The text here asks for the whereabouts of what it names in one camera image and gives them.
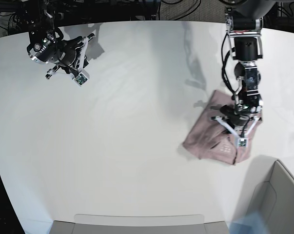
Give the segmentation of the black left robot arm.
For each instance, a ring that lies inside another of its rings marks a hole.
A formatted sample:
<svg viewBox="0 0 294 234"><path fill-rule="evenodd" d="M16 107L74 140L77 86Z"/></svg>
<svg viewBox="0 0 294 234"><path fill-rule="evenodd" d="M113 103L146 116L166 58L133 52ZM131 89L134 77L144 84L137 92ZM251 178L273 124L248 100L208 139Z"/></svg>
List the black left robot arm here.
<svg viewBox="0 0 294 234"><path fill-rule="evenodd" d="M225 41L228 41L229 51L221 55L221 76L224 84L232 94L233 106L225 105L220 109L232 128L240 128L241 136L255 116L261 113L263 106L258 91L261 75L256 61L263 58L261 30L264 26L264 16L272 9L273 0L223 0L226 19ZM238 82L233 89L227 72L228 59L237 61L234 74Z"/></svg>

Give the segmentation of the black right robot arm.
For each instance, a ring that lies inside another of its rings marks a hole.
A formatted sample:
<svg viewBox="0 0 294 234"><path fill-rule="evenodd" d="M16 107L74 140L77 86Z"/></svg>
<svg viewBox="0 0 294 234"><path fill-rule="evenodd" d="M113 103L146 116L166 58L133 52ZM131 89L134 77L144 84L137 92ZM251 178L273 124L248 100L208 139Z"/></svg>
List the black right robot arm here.
<svg viewBox="0 0 294 234"><path fill-rule="evenodd" d="M37 19L27 20L31 23L28 28L30 44L26 48L30 59L40 64L54 64L47 72L48 77L60 68L76 77L88 65L86 50L95 34L65 40L56 25L56 21L65 17L57 0L39 0L37 13Z"/></svg>

